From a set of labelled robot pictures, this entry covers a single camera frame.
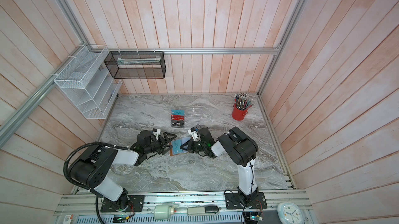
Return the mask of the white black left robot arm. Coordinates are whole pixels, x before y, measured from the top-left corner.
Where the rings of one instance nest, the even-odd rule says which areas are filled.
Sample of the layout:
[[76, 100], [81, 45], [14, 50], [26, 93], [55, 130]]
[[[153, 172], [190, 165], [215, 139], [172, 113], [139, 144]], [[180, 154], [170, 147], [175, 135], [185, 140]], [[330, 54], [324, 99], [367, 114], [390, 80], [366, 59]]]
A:
[[114, 182], [108, 172], [112, 165], [139, 166], [145, 160], [166, 154], [177, 138], [160, 129], [143, 130], [129, 148], [104, 142], [92, 142], [75, 149], [65, 160], [63, 173], [67, 181], [111, 202], [121, 199], [125, 189]]

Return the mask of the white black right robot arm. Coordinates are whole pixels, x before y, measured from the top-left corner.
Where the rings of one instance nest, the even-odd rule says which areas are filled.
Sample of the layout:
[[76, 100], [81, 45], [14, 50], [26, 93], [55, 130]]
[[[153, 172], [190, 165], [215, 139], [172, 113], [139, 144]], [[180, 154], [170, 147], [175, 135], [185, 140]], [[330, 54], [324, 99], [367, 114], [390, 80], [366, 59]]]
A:
[[209, 128], [189, 129], [191, 138], [180, 149], [200, 156], [216, 158], [226, 153], [238, 166], [238, 194], [247, 203], [257, 197], [259, 189], [255, 181], [255, 159], [259, 150], [257, 143], [238, 127], [214, 139]]

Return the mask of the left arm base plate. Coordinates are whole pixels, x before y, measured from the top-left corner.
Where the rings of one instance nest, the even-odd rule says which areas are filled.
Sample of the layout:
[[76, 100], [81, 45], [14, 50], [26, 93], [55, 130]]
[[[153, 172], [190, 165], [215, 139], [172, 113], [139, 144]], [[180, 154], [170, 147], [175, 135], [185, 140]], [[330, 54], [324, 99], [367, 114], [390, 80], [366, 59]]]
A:
[[104, 199], [101, 212], [140, 212], [143, 209], [144, 195], [122, 195], [117, 201], [113, 202]]

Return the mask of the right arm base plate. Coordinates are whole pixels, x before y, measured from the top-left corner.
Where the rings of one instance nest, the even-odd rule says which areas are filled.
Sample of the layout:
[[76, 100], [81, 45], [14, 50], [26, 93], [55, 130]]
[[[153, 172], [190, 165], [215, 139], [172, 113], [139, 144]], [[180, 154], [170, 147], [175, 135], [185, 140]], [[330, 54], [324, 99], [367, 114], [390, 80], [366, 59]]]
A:
[[267, 202], [264, 193], [255, 191], [250, 196], [245, 196], [243, 193], [233, 193], [228, 191], [224, 193], [225, 205], [227, 209], [266, 209]]

